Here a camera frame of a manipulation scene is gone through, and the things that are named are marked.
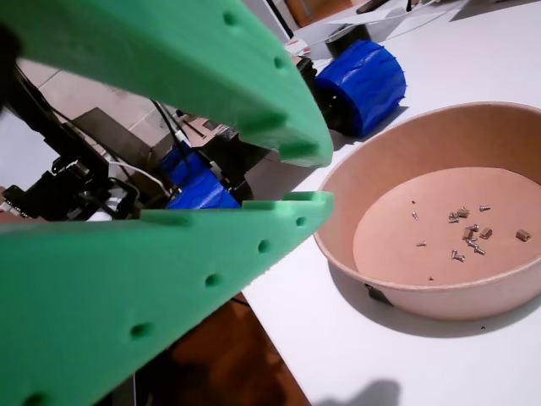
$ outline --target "wire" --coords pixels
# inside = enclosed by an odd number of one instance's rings
[[[172,129],[171,123],[169,123],[169,118],[167,118],[166,114],[161,109],[160,104],[156,100],[150,100],[152,104],[154,104],[154,107],[160,113],[161,118],[163,118],[163,121],[165,121],[167,129],[169,129],[169,132],[171,133],[172,142],[175,144],[175,146],[178,148],[179,151],[183,150],[183,145],[180,143],[180,140],[177,138],[176,131]]]
[[[148,179],[150,179],[150,180],[156,182],[157,184],[159,184],[160,187],[161,187],[161,190],[163,190],[163,193],[165,193],[166,195],[169,195],[169,192],[167,192],[167,190],[166,190],[165,186],[163,185],[163,183],[161,182],[161,180],[158,179],[158,178],[153,177],[151,174],[144,171],[143,169],[139,169],[138,167],[134,167],[133,165],[130,165],[129,163],[126,163],[126,162],[118,162],[118,161],[111,161],[111,162],[109,162],[109,165],[118,165],[119,167],[129,167],[130,169],[134,170],[135,172],[139,172],[139,173],[145,175]]]
[[[183,158],[184,163],[186,164],[186,170],[187,170],[188,173],[186,173],[186,177],[180,182],[180,184],[178,186],[178,192],[180,193],[180,192],[182,192],[182,190],[180,189],[180,185],[184,184],[184,181],[186,181],[189,178],[189,175],[192,172],[191,167],[189,165],[189,159],[188,159],[188,156],[186,155],[186,151],[184,150],[184,147],[183,147],[182,143],[180,142],[180,140],[175,135],[175,131],[172,129],[171,123],[169,123],[169,119],[167,118],[166,114],[163,112],[163,109],[161,108],[161,105],[155,100],[150,99],[150,101],[152,102],[152,104],[154,104],[154,107],[156,108],[158,113],[160,113],[161,118],[163,118],[163,121],[165,121],[166,126],[169,129],[169,132],[171,134],[173,144],[177,147],[178,152],[180,153],[180,155]],[[173,199],[173,197],[174,197],[174,194],[171,194],[169,196],[169,201],[171,201]]]
[[[171,112],[169,111],[169,109],[167,107],[165,107],[162,103],[160,103],[160,106],[161,108],[163,109],[164,112],[166,112],[166,115],[169,117],[169,119],[175,123],[175,127],[177,127],[177,133],[180,132],[182,135],[183,135],[183,138],[184,138],[184,142],[186,144],[188,144],[190,147],[192,146],[189,142],[189,139],[188,139],[188,136],[184,133],[183,129],[182,129],[182,126],[177,122],[177,120],[173,117],[173,115],[171,114]]]
[[[242,306],[246,306],[246,307],[248,307],[250,309],[252,308],[252,306],[250,306],[248,303],[246,303],[243,300],[239,300],[239,299],[236,299],[236,298],[230,298],[229,300],[231,300],[232,302],[238,303],[238,304],[240,304]]]
[[[319,40],[319,41],[316,41],[316,42],[312,42],[311,44],[308,44],[306,47],[304,48],[308,48],[308,47],[313,47],[314,45],[316,44],[319,44],[321,42],[324,42],[324,41],[327,41],[327,40],[330,40],[331,38],[333,38],[334,36],[337,36],[338,34],[340,34],[341,32],[345,31],[345,30],[349,30],[350,28],[352,28],[353,26],[356,26],[356,25],[369,25],[369,24],[375,24],[375,23],[380,23],[381,21],[387,21],[389,19],[400,19],[401,17],[405,17],[405,16],[408,16],[408,15],[411,15],[413,13],[416,13],[417,11],[419,10],[422,10],[423,8],[425,7],[428,7],[430,4],[432,3],[435,3],[439,0],[430,0],[428,3],[426,4],[423,4],[421,6],[417,6],[415,7],[412,11],[409,11],[409,12],[406,12],[406,13],[402,13],[402,14],[398,14],[398,15],[392,15],[391,17],[385,17],[384,19],[377,19],[375,21],[369,21],[367,23],[361,23],[361,24],[350,24],[350,25],[346,25],[345,27],[339,29],[338,31],[336,32],[333,32],[330,36],[327,36],[326,38],[324,38],[323,40]]]

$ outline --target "hex standoff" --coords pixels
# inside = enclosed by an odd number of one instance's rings
[[[528,231],[520,229],[516,232],[516,237],[526,243],[532,235]]]
[[[473,238],[473,230],[470,230],[469,228],[466,228],[464,230],[464,235],[462,235],[463,240],[471,240]]]
[[[470,211],[466,208],[461,208],[456,211],[459,217],[467,218],[470,215]]]
[[[492,228],[485,227],[483,231],[481,232],[481,234],[479,235],[479,237],[481,237],[482,239],[489,239],[491,235],[492,235]]]

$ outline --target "small screw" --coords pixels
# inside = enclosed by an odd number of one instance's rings
[[[457,250],[452,251],[452,260],[459,260],[460,262],[464,262],[466,260],[466,257],[464,255],[458,255]]]
[[[479,248],[479,246],[477,244],[475,244],[471,239],[467,239],[466,244],[467,244],[468,247],[473,247],[474,249]]]

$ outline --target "black cable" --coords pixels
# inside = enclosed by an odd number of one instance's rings
[[[186,124],[188,127],[190,127],[193,131],[195,131],[195,133],[201,137],[201,138],[205,138],[206,135],[204,135],[202,132],[200,132],[198,129],[196,129],[192,124],[188,123],[187,121],[184,121],[182,120],[184,124]]]
[[[175,118],[173,117],[173,115],[171,114],[171,112],[169,111],[168,108],[164,107],[163,104],[160,104],[161,107],[163,107],[163,111],[166,112],[167,116],[169,117],[169,119],[171,121],[173,121],[175,123],[175,127],[177,127],[178,131],[182,131],[182,127],[180,126],[180,124],[178,123],[177,120],[175,120]]]
[[[156,108],[156,110],[158,111],[158,113],[160,113],[161,115],[161,118],[163,118],[163,121],[166,123],[166,126],[167,126],[167,129],[169,130],[170,134],[171,134],[171,137],[172,137],[172,141],[174,143],[174,145],[177,147],[178,149],[178,152],[180,153],[180,155],[182,156],[183,158],[183,161],[184,163],[186,164],[186,169],[188,171],[188,173],[186,174],[186,178],[183,179],[178,188],[180,189],[180,186],[182,184],[184,184],[184,181],[187,180],[189,178],[189,175],[191,174],[191,168],[190,168],[190,165],[189,165],[189,159],[188,159],[188,156],[186,155],[186,151],[184,150],[183,148],[183,145],[182,143],[180,142],[180,140],[177,138],[177,136],[175,135],[175,131],[172,129],[172,126],[171,126],[171,123],[169,123],[169,119],[167,118],[166,114],[163,112],[163,109],[161,108],[160,104],[155,101],[155,100],[152,100],[150,99],[150,101],[152,102],[152,104],[154,104],[154,107]],[[167,204],[172,200],[172,198],[174,197],[174,194],[172,194],[169,198],[169,201],[167,202]]]
[[[248,303],[246,303],[243,300],[239,300],[239,299],[236,299],[236,298],[230,298],[229,300],[231,300],[232,302],[238,303],[238,304],[240,304],[242,306],[246,306],[246,307],[248,307],[250,309],[252,308],[252,306],[250,306]]]

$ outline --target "white table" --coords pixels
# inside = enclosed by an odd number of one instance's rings
[[[395,123],[463,102],[541,107],[541,3],[465,19],[457,13],[412,17],[391,36],[434,20],[384,42],[408,84]],[[276,190],[256,185],[256,196],[318,189],[358,144],[313,172],[267,162],[271,170],[260,177]],[[425,320],[370,299],[362,283],[330,266],[314,238],[243,292],[314,405],[541,404],[539,298],[483,321]]]

